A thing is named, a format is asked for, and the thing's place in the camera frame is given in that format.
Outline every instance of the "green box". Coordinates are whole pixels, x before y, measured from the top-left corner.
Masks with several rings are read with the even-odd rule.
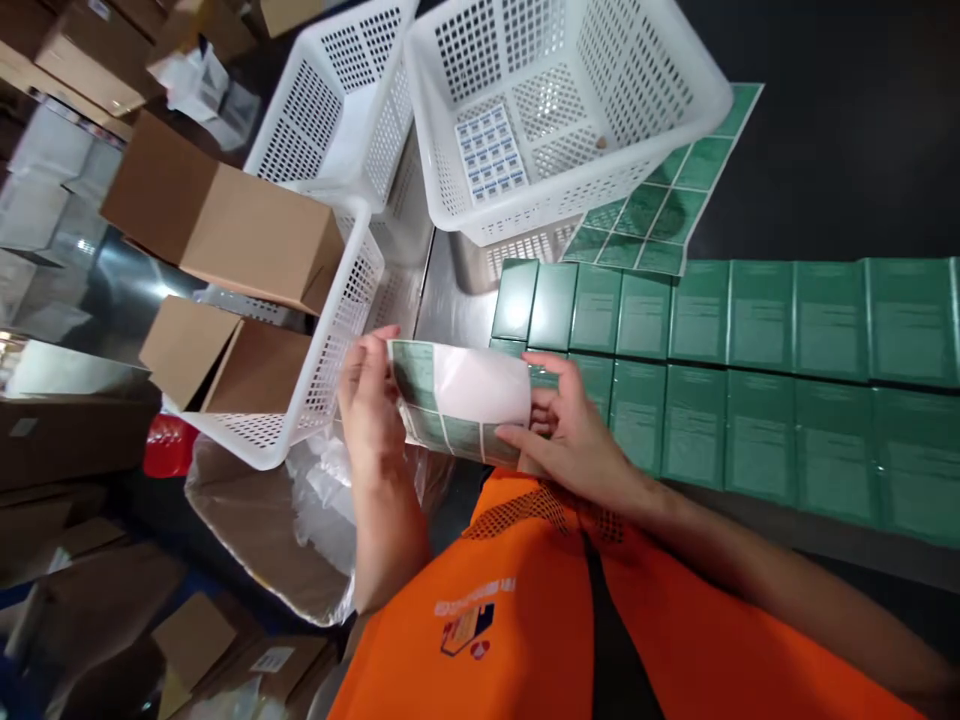
[[[730,262],[691,260],[673,286],[670,304],[671,360],[723,365],[727,356]]]
[[[884,526],[960,547],[960,397],[873,392]]]
[[[664,365],[619,359],[614,362],[610,429],[630,462],[655,476],[660,475],[666,387]]]
[[[545,350],[566,352],[573,322],[573,298],[577,288],[577,263],[540,266],[533,296],[528,342]]]
[[[617,355],[666,359],[672,287],[663,275],[624,271]]]
[[[567,357],[580,368],[580,376],[583,378],[583,387],[587,391],[587,397],[597,406],[603,422],[609,424],[613,358],[582,355],[580,353],[570,353]]]
[[[792,341],[791,263],[733,260],[727,364],[789,373]]]
[[[793,378],[727,373],[727,490],[797,504]]]
[[[664,477],[723,489],[726,409],[726,371],[668,366]]]
[[[496,350],[504,355],[509,355],[510,357],[519,358],[523,351],[527,349],[527,346],[522,340],[490,338],[490,349]]]
[[[577,275],[571,350],[613,355],[617,346],[621,273],[612,268],[581,265]]]
[[[957,296],[949,260],[864,260],[870,377],[957,386]]]
[[[866,382],[863,265],[795,262],[793,303],[793,372]]]
[[[870,388],[797,380],[799,508],[879,527]]]
[[[492,337],[526,342],[539,267],[538,260],[506,258],[503,261],[497,310],[493,315],[493,331],[490,333]]]

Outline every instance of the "vest logo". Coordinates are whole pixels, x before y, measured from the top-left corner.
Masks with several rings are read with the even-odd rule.
[[[470,653],[475,659],[479,660],[490,648],[490,643],[484,640],[482,643],[474,643],[487,628],[493,625],[493,611],[496,603],[487,603],[465,610],[453,620],[443,625],[443,640],[440,642],[440,652],[450,657],[455,657],[457,653],[465,647],[470,647]],[[479,650],[480,656],[477,657],[476,651]]]

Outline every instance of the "red object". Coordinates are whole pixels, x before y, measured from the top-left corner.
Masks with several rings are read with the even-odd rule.
[[[173,415],[157,415],[147,434],[143,472],[147,477],[182,477],[193,462],[193,443],[199,431]]]

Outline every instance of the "person's right hand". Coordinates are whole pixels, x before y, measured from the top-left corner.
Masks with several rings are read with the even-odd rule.
[[[497,437],[520,450],[519,469],[539,465],[571,492],[614,512],[637,506],[637,494],[657,483],[635,468],[617,446],[593,402],[576,363],[551,353],[523,353],[531,365],[559,376],[559,391],[533,388],[530,429],[501,425]],[[550,435],[550,439],[540,433]]]

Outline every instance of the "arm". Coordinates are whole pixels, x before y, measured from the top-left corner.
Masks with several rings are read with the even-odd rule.
[[[361,338],[344,362],[338,399],[353,468],[357,566],[353,602],[361,615],[389,602],[430,562],[427,523],[403,459],[406,433],[387,378],[391,326]]]
[[[524,358],[560,380],[559,392],[534,390],[530,430],[497,430],[522,451],[521,469],[540,466],[569,490],[625,516],[702,576],[904,699],[926,707],[918,698],[938,699],[956,691],[957,673],[946,660],[869,598],[634,468],[587,400],[574,363],[542,353],[525,353]]]

